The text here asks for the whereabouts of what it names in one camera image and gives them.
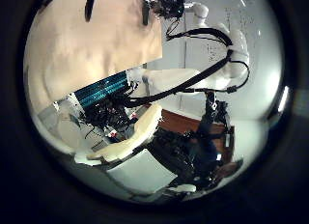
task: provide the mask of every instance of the black cable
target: black cable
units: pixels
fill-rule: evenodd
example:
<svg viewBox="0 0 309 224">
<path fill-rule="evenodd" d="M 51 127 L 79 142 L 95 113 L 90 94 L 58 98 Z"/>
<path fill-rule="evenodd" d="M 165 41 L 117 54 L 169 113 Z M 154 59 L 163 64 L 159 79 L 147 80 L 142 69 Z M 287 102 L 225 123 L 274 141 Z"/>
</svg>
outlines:
<svg viewBox="0 0 309 224">
<path fill-rule="evenodd" d="M 90 21 L 93 12 L 95 0 L 87 0 L 85 5 L 85 19 L 87 22 Z"/>
<path fill-rule="evenodd" d="M 220 43 L 223 43 L 224 45 L 226 45 L 226 43 L 223 40 L 216 40 L 216 39 L 203 38 L 203 37 L 193 37 L 193 36 L 189 36 L 189 37 L 193 38 L 193 39 L 206 39 L 206 40 L 210 40 L 210 41 L 214 41 L 214 42 L 220 42 Z"/>
<path fill-rule="evenodd" d="M 215 89 L 210 89 L 210 88 L 200 88 L 200 89 L 185 89 L 183 90 L 184 93 L 194 93 L 194 92 L 217 92 L 217 93 L 228 93 L 228 94 L 231 94 L 231 93 L 234 93 L 236 92 L 238 89 L 240 89 L 241 87 L 243 87 L 249 80 L 249 77 L 250 77 L 250 68 L 249 66 L 244 63 L 243 61 L 232 61 L 230 60 L 229 61 L 230 63 L 240 63 L 240 64 L 243 64 L 246 69 L 247 69 L 247 76 L 245 78 L 245 80 L 238 86 L 231 86 L 231 87 L 228 87 L 226 90 L 215 90 Z"/>
<path fill-rule="evenodd" d="M 166 33 L 165 33 L 165 36 L 169 36 L 169 35 L 178 27 L 179 24 L 180 24 L 180 20 L 177 18 L 177 19 L 167 28 Z"/>
<path fill-rule="evenodd" d="M 95 129 L 96 127 L 94 126 L 85 136 L 85 139 L 87 139 L 87 136 Z"/>
<path fill-rule="evenodd" d="M 171 41 L 175 38 L 181 38 L 181 37 L 191 37 L 192 35 L 198 35 L 198 34 L 209 34 L 213 35 L 217 38 L 220 38 L 223 42 L 225 42 L 226 46 L 233 45 L 231 39 L 223 32 L 217 29 L 213 28 L 198 28 L 198 29 L 192 29 L 183 33 L 179 33 L 176 35 L 166 35 L 166 40 Z"/>
</svg>

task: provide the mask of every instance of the wire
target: wire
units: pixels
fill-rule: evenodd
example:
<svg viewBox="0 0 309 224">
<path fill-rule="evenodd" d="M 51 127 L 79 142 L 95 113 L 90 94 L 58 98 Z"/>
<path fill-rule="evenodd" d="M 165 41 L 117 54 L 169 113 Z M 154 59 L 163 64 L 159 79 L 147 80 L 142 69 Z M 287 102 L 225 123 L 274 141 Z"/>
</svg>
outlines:
<svg viewBox="0 0 309 224">
<path fill-rule="evenodd" d="M 246 67 L 246 69 L 247 69 L 247 76 L 246 76 L 245 80 L 240 85 L 238 85 L 238 86 L 235 85 L 235 86 L 228 87 L 226 90 L 215 90 L 215 89 L 210 89 L 210 88 L 199 88 L 199 89 L 190 89 L 189 88 L 189 89 L 183 90 L 183 92 L 184 93 L 217 92 L 217 93 L 228 93 L 228 94 L 236 92 L 238 89 L 243 87 L 248 82 L 249 77 L 250 77 L 250 68 L 243 61 L 232 61 L 232 60 L 230 60 L 229 62 L 230 63 L 240 63 L 240 64 L 243 64 Z"/>
<path fill-rule="evenodd" d="M 222 39 L 217 40 L 217 39 L 203 38 L 203 37 L 194 37 L 194 36 L 189 36 L 189 37 L 193 38 L 193 39 L 206 39 L 206 40 L 210 40 L 210 41 L 214 41 L 214 42 L 220 42 L 220 43 L 223 43 L 224 45 L 226 45 L 226 43 Z"/>
<path fill-rule="evenodd" d="M 85 139 L 87 139 L 87 136 L 95 129 L 96 127 L 94 126 L 85 136 Z"/>
<path fill-rule="evenodd" d="M 166 30 L 166 33 L 165 33 L 166 37 L 168 37 L 172 32 L 174 32 L 174 30 L 179 26 L 179 24 L 180 24 L 180 20 L 178 18 L 173 23 L 171 23 L 171 25 Z"/>
</svg>

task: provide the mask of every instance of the white panel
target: white panel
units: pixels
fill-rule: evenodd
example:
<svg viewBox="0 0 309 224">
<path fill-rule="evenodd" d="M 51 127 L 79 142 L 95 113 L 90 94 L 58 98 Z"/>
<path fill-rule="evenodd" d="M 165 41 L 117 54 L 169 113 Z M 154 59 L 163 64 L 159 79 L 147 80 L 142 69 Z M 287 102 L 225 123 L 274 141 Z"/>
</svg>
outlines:
<svg viewBox="0 0 309 224">
<path fill-rule="evenodd" d="M 177 177 L 161 165 L 148 150 L 143 150 L 107 173 L 124 187 L 144 194 L 157 192 Z"/>
</svg>

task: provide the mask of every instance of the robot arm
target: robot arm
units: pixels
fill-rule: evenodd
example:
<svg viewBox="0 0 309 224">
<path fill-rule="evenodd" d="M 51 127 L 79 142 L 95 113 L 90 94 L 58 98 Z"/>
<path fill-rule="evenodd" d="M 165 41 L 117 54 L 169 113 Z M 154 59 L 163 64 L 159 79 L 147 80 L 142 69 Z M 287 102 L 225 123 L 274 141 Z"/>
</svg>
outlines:
<svg viewBox="0 0 309 224">
<path fill-rule="evenodd" d="M 197 2 L 184 3 L 184 11 L 186 13 L 194 13 L 193 22 L 198 28 L 208 28 L 205 20 L 210 10 L 207 6 Z"/>
</svg>

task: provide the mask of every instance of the tan fabric cover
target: tan fabric cover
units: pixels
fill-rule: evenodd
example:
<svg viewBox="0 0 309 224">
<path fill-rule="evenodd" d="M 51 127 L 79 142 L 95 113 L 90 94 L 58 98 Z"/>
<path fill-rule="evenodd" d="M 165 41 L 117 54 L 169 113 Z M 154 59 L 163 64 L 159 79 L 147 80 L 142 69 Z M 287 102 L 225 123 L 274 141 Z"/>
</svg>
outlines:
<svg viewBox="0 0 309 224">
<path fill-rule="evenodd" d="M 142 24 L 142 0 L 53 0 L 34 20 L 25 50 L 28 90 L 40 113 L 52 101 L 162 57 L 161 25 Z"/>
</svg>

